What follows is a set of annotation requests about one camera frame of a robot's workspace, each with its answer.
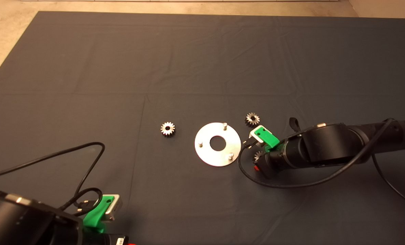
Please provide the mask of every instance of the connector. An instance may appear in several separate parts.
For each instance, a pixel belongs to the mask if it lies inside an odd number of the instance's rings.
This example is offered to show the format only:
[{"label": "connector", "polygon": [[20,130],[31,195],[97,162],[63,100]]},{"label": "connector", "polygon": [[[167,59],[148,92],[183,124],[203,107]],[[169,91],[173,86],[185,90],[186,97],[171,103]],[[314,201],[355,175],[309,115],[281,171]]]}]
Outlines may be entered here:
[{"label": "connector", "polygon": [[84,202],[78,203],[78,205],[77,205],[77,208],[78,208],[77,211],[78,211],[78,212],[81,212],[81,211],[90,209],[90,208],[93,207],[93,205],[95,205],[95,203],[96,203],[97,201],[98,201],[98,200],[84,200]]}]

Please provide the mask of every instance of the black strap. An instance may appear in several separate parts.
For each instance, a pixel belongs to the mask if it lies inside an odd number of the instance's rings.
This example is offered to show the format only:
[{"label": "black strap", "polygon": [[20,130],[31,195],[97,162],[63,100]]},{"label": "black strap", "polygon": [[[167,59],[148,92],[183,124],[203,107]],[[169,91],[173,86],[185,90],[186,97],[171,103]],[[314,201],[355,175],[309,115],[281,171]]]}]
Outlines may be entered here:
[{"label": "black strap", "polygon": [[289,124],[293,131],[295,131],[295,132],[301,131],[301,128],[299,127],[298,119],[296,119],[295,117],[289,118]]}]

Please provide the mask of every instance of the small metal gear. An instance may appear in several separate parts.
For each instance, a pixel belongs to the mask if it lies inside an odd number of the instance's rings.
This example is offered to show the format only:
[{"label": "small metal gear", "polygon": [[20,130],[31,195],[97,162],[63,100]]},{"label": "small metal gear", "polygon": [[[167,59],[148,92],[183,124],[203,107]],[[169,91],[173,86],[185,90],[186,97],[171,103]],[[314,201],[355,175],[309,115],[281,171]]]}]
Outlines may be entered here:
[{"label": "small metal gear", "polygon": [[264,155],[264,152],[263,151],[257,151],[255,154],[254,154],[254,162],[256,162],[262,155]]},{"label": "small metal gear", "polygon": [[245,123],[249,127],[255,128],[260,123],[260,117],[255,113],[248,113],[245,118]]},{"label": "small metal gear", "polygon": [[170,137],[175,133],[175,125],[170,121],[167,121],[161,125],[160,130],[165,137]]}]

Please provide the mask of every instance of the green 3d-printed part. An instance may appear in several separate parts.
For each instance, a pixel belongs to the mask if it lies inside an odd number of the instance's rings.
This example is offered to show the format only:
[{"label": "green 3d-printed part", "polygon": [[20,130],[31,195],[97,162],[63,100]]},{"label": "green 3d-printed part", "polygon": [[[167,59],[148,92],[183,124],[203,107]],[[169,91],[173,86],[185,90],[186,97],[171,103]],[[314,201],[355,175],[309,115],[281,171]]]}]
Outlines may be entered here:
[{"label": "green 3d-printed part", "polygon": [[106,231],[106,225],[101,222],[101,218],[104,216],[107,208],[109,208],[114,199],[115,197],[113,196],[103,196],[99,205],[92,211],[88,212],[86,217],[84,217],[83,225],[95,232],[104,233]]},{"label": "green 3d-printed part", "polygon": [[269,152],[270,149],[274,148],[280,143],[280,140],[276,138],[272,133],[267,131],[264,127],[258,128],[255,134],[267,144],[265,151]]}]

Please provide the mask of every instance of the center hole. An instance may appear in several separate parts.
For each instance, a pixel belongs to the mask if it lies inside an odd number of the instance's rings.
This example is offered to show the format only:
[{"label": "center hole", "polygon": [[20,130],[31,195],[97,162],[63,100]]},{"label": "center hole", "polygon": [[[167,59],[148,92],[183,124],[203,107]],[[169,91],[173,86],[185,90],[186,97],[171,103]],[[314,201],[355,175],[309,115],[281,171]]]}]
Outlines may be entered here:
[{"label": "center hole", "polygon": [[227,143],[225,142],[224,138],[220,136],[215,136],[210,140],[210,146],[212,147],[213,150],[216,151],[221,151],[225,149],[226,144]]}]

